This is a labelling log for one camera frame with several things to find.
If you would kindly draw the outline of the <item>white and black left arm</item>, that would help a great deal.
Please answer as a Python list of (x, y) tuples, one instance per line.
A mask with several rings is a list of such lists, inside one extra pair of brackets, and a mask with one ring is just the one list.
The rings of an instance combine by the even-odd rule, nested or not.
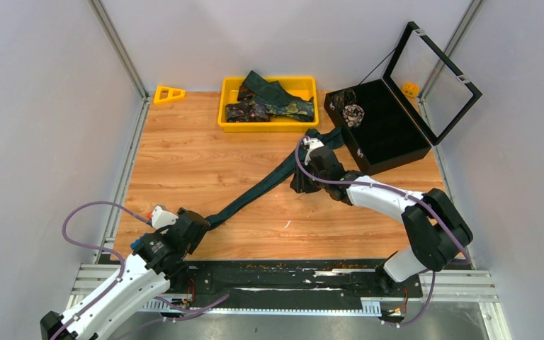
[(42, 339), (108, 339), (142, 306), (167, 290), (188, 285), (188, 264), (210, 223), (200, 214), (160, 205), (141, 222), (153, 228), (132, 245), (132, 253), (119, 269), (81, 302), (68, 310), (48, 312), (40, 320)]

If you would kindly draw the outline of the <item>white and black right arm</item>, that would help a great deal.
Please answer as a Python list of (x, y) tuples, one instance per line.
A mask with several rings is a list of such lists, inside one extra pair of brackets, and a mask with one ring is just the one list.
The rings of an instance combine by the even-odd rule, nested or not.
[(294, 151), (296, 170), (292, 189), (297, 193), (325, 191), (333, 200), (374, 210), (401, 222), (408, 246), (385, 260), (376, 285), (384, 295), (395, 295), (404, 281), (424, 271), (441, 271), (448, 264), (470, 262), (467, 246), (472, 230), (444, 191), (407, 191), (359, 171), (347, 171), (334, 151), (318, 139), (299, 142)]

